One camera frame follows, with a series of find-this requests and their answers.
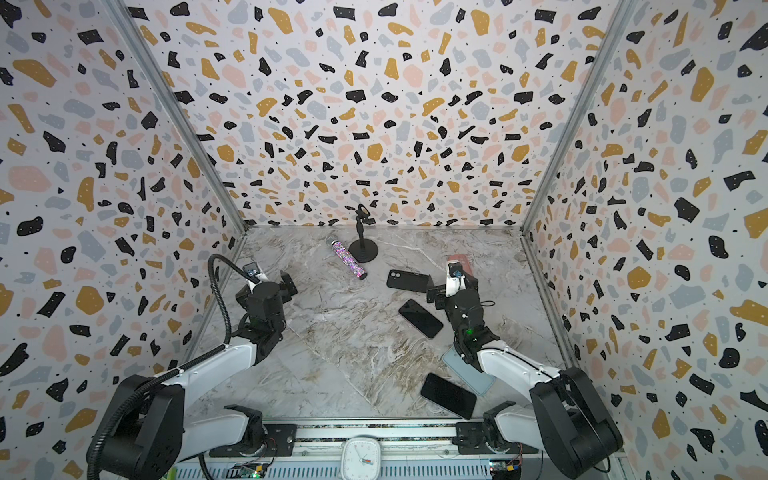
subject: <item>gray marble surface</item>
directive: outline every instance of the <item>gray marble surface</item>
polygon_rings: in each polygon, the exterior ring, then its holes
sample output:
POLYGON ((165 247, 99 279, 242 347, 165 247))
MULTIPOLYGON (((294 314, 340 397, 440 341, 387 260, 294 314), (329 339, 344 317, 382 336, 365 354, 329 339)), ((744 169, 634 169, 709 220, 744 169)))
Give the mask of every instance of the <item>gray marble surface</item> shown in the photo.
MULTIPOLYGON (((563 366, 517 231, 369 228, 366 237, 379 245, 379 255, 364 264, 369 275, 362 281, 325 244, 332 231, 347 245, 356 238, 354 228, 347 227, 267 227, 248 233, 238 264, 253 258, 278 282, 285 270, 299 294, 284 305, 288 327, 270 356, 211 390, 189 415, 213 415, 236 403, 267 418, 454 416, 419 395, 429 372, 465 386, 442 361, 453 341, 445 313, 427 304, 423 294, 388 288, 386 277, 390 269, 407 270, 443 284, 446 257, 457 253, 469 258, 480 297, 496 302, 485 309, 486 325, 531 358, 563 366), (434 339, 398 314, 410 298, 445 324, 434 339)), ((244 314, 234 298, 242 285, 233 275, 223 291, 236 324, 244 314)), ((197 354, 222 338, 216 311, 197 354)), ((478 397, 475 417, 505 400, 526 403, 497 380, 478 397)))

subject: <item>terrazzo patterned wall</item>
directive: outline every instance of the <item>terrazzo patterned wall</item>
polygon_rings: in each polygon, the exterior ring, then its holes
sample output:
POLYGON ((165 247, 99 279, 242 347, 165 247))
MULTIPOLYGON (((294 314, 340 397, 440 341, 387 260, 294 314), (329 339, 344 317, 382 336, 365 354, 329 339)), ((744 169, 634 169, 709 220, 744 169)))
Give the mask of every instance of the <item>terrazzo patterned wall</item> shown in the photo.
POLYGON ((250 224, 513 225, 609 0, 130 0, 250 224))
POLYGON ((182 359, 236 239, 99 3, 0 15, 0 477, 83 478, 116 384, 182 359))
POLYGON ((638 2, 530 233, 638 478, 768 478, 767 6, 638 2))

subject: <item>black microphone stand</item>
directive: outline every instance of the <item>black microphone stand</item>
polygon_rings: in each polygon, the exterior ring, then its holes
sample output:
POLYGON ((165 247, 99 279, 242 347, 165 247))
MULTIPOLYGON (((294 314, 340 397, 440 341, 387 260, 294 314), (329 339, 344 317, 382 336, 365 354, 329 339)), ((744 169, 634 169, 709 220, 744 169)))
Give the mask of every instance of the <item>black microphone stand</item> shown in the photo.
POLYGON ((356 213, 357 235, 359 238, 352 242, 347 250, 352 254, 353 257, 355 257, 357 263, 368 263, 369 261, 375 259, 376 255, 379 254, 379 246, 376 245, 376 242, 373 240, 362 237, 362 225, 364 223, 371 225, 375 222, 375 220, 371 218, 371 213, 362 204, 357 206, 356 213))

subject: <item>light blue phone case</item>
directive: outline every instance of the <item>light blue phone case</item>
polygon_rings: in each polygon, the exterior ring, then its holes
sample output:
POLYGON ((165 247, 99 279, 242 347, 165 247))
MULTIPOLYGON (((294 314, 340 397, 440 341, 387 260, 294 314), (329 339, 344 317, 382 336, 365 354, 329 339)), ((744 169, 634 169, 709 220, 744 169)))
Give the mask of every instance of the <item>light blue phone case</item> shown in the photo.
POLYGON ((456 348, 451 346, 451 349, 442 356, 442 361, 453 370, 456 375, 466 383, 469 388, 475 391, 480 396, 486 394, 491 388, 496 377, 490 376, 487 373, 478 372, 477 369, 471 365, 464 363, 464 360, 456 352, 456 348))

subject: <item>alarm clock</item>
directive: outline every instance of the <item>alarm clock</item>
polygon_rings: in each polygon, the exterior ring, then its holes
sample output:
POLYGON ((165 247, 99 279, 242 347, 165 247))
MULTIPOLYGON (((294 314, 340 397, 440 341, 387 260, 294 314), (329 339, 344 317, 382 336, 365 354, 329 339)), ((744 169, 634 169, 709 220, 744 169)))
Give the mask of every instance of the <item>alarm clock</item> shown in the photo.
POLYGON ((341 454, 342 480, 376 480, 382 464, 382 448, 374 439, 355 437, 344 444, 341 454))

